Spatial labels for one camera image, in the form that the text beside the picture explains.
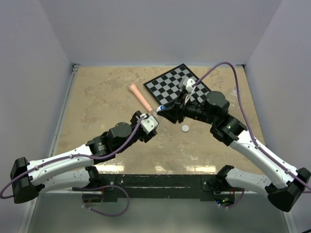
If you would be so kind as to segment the blue white bottle cap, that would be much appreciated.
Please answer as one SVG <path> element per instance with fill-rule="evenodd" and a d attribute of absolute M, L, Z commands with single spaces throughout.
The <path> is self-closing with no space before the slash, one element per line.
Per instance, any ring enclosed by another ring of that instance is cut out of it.
<path fill-rule="evenodd" d="M 157 107 L 156 112 L 158 113 L 159 111 L 162 111 L 164 109 L 166 109 L 166 107 L 164 105 L 160 105 Z"/>

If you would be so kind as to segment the clear plastic bottle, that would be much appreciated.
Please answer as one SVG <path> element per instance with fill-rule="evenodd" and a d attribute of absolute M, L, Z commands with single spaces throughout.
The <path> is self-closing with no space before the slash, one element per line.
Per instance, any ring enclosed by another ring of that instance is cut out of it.
<path fill-rule="evenodd" d="M 156 109 L 156 108 L 155 108 L 155 109 L 152 109 L 151 111 L 149 111 L 148 114 L 149 114 L 150 116 L 152 116 L 154 119 L 156 119 L 159 123 L 161 122 L 161 116 L 159 116 L 159 115 L 157 114 L 157 109 Z"/>
<path fill-rule="evenodd" d="M 236 86 L 234 86 L 233 88 L 228 89 L 228 91 L 227 91 L 227 99 L 228 99 L 231 107 L 236 107 L 236 106 L 239 105 L 238 93 L 241 95 L 242 94 L 242 90 L 241 89 L 238 90 Z"/>

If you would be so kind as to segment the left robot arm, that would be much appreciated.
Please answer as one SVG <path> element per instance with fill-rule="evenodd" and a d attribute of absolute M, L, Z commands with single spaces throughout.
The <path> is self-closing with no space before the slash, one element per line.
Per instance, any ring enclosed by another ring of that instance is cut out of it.
<path fill-rule="evenodd" d="M 119 122 L 71 151 L 42 160 L 16 159 L 10 173 L 14 203 L 31 201 L 39 194 L 57 188 L 98 189 L 101 179 L 92 166 L 114 159 L 116 154 L 137 141 L 148 142 L 156 136 L 158 126 L 156 114 L 137 111 L 130 123 Z"/>

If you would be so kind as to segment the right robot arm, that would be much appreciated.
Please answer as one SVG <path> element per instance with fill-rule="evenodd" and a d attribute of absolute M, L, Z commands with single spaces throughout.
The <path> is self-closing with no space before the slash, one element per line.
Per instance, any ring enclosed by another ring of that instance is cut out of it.
<path fill-rule="evenodd" d="M 186 96 L 181 93 L 159 107 L 158 115 L 171 123 L 191 118 L 210 124 L 214 138 L 244 155 L 263 172 L 263 175 L 256 175 L 225 166 L 217 174 L 218 188 L 227 191 L 236 187 L 262 194 L 277 209 L 289 212 L 305 191 L 311 173 L 304 167 L 288 164 L 256 139 L 249 128 L 229 114 L 229 102 L 221 92 L 208 92 L 201 104 L 185 101 Z"/>

